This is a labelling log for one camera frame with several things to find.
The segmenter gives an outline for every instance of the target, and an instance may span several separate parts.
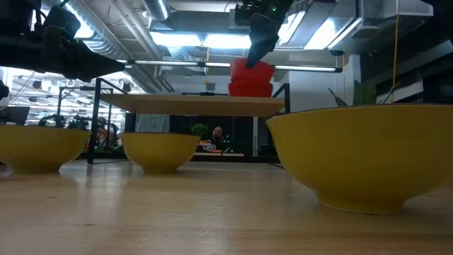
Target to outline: wood grain surface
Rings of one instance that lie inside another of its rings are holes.
[[[453,185],[400,215],[325,208],[268,164],[191,162],[144,176],[130,162],[60,174],[0,169],[0,254],[453,254]]]
[[[283,98],[101,94],[101,100],[131,113],[271,117],[285,107]]]

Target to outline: bowl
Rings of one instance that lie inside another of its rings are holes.
[[[274,75],[273,66],[259,61],[252,69],[247,69],[246,58],[233,59],[230,67],[231,81],[257,81],[260,83],[269,83]]]
[[[321,204],[394,214],[451,180],[453,106],[391,104],[310,110],[268,120],[278,157]]]
[[[228,85],[230,96],[271,97],[274,86],[269,82],[234,81]]]
[[[192,159],[200,137],[173,133],[127,132],[120,134],[130,161],[146,174],[175,174]]]
[[[90,132],[53,127],[0,125],[0,162],[15,174],[56,173],[76,159]]]

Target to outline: wooden tabletop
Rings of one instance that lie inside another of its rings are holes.
[[[101,100],[131,113],[271,117],[285,107],[283,98],[101,94]]]
[[[129,162],[67,164],[60,175],[0,169],[0,254],[453,254],[453,185],[400,215],[320,206],[267,164],[189,163],[143,176]]]

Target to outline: person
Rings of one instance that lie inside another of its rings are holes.
[[[8,106],[11,100],[11,93],[9,87],[5,86],[2,80],[0,80],[0,111]]]
[[[210,151],[214,151],[214,150],[224,151],[224,150],[226,150],[227,149],[226,145],[222,142],[223,138],[224,138],[223,129],[221,127],[216,127],[212,131],[211,139],[207,141],[211,145],[214,145],[214,148],[210,147]]]

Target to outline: red object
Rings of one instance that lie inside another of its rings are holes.
[[[274,67],[267,63],[260,61],[252,69],[247,69],[246,64],[246,58],[233,59],[230,67],[232,82],[252,80],[260,81],[261,83],[268,83],[274,75]]]
[[[230,96],[271,97],[273,89],[269,81],[233,81],[228,85]]]

